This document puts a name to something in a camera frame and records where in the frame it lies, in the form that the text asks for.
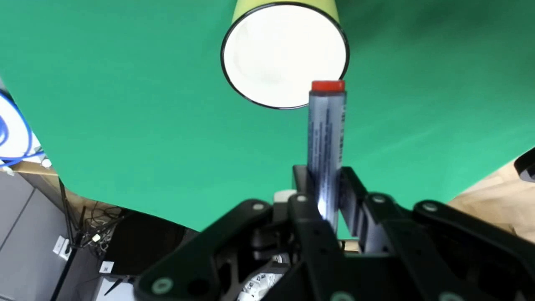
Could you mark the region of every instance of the bolt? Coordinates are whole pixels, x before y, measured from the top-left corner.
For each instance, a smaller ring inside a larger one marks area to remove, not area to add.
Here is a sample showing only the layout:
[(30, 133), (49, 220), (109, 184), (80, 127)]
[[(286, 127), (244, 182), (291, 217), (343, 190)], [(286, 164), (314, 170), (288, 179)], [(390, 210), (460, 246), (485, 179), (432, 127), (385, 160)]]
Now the bolt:
[(154, 294), (167, 294), (172, 289), (172, 279), (171, 277), (159, 277), (152, 282), (152, 292)]
[(386, 199), (383, 197), (383, 195), (373, 195), (371, 197), (376, 204), (385, 204), (386, 202)]
[(438, 301), (465, 301), (465, 297), (452, 292), (452, 291), (443, 291), (440, 296), (438, 296)]
[(331, 301), (355, 301), (355, 297), (350, 292), (336, 291), (331, 294)]
[(438, 210), (437, 204), (433, 204), (433, 202), (425, 202), (421, 207), (425, 210), (428, 210), (428, 212), (437, 212)]
[(254, 204), (254, 205), (253, 205), (253, 210), (261, 210), (261, 209), (264, 209), (263, 204)]

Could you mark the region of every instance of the wooden surface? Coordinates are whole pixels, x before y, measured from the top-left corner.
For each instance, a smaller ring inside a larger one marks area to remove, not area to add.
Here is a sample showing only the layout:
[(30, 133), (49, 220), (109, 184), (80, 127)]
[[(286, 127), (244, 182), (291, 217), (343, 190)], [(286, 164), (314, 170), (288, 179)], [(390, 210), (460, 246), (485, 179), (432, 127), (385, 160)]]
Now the wooden surface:
[(535, 182), (522, 180), (513, 160), (467, 189), (450, 205), (535, 242)]

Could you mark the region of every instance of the red marker cap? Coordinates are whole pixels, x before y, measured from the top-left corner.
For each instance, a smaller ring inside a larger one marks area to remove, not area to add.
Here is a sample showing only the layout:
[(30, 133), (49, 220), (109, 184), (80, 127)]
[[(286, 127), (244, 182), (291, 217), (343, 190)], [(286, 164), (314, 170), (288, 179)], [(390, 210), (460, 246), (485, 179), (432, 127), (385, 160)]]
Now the red marker cap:
[(313, 82), (313, 92), (336, 93), (345, 90), (346, 90), (345, 80), (314, 80)]

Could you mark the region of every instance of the marker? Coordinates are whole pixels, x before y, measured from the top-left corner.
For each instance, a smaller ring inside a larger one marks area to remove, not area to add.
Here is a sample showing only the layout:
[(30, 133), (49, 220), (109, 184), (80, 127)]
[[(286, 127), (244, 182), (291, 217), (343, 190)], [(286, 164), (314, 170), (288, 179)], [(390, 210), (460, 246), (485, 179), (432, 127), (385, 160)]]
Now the marker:
[(314, 180), (320, 214), (338, 225), (340, 169), (345, 135), (346, 90), (343, 80), (313, 82), (309, 92), (308, 170)]

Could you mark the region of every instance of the green backdrop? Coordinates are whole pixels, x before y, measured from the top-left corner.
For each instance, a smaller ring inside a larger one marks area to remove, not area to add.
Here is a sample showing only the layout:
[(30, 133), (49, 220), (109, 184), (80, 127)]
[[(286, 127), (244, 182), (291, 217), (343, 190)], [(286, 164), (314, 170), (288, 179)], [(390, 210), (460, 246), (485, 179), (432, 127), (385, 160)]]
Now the green backdrop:
[[(340, 0), (345, 164), (403, 205), (535, 142), (534, 0)], [(0, 72), (65, 184), (202, 229), (306, 160), (306, 108), (224, 80), (233, 0), (2, 0)]]

